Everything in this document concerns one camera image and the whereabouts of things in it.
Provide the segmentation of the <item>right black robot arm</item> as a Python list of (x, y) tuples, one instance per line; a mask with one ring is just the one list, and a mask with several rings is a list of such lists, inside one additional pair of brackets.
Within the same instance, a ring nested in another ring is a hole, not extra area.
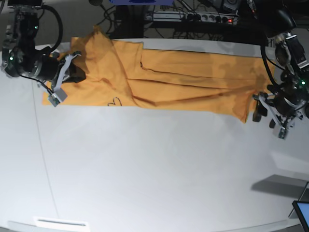
[[(62, 58), (56, 52), (63, 38), (63, 23), (55, 8), (43, 4), (41, 0), (2, 0), (0, 7), (4, 6), (13, 9), (14, 20), (6, 27), (1, 70), (10, 78), (23, 77), (36, 81), (47, 92), (49, 102), (58, 106), (67, 98), (61, 87), (63, 83), (85, 80), (85, 72), (73, 64), (73, 60), (81, 56), (81, 51)], [(36, 49), (35, 44), (41, 19), (38, 10), (51, 12), (58, 25), (56, 43), (41, 50)]]

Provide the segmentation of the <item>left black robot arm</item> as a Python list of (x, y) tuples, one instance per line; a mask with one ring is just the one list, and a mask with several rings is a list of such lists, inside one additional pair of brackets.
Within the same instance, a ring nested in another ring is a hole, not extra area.
[(295, 120), (309, 115), (309, 62), (297, 35), (292, 33), (296, 22), (282, 0), (249, 0), (247, 4), (266, 37), (274, 41), (275, 58), (282, 69), (281, 82), (277, 83), (262, 44), (261, 56), (271, 83), (268, 93), (253, 95), (253, 121), (260, 122), (271, 114), (269, 126), (276, 137), (284, 140)]

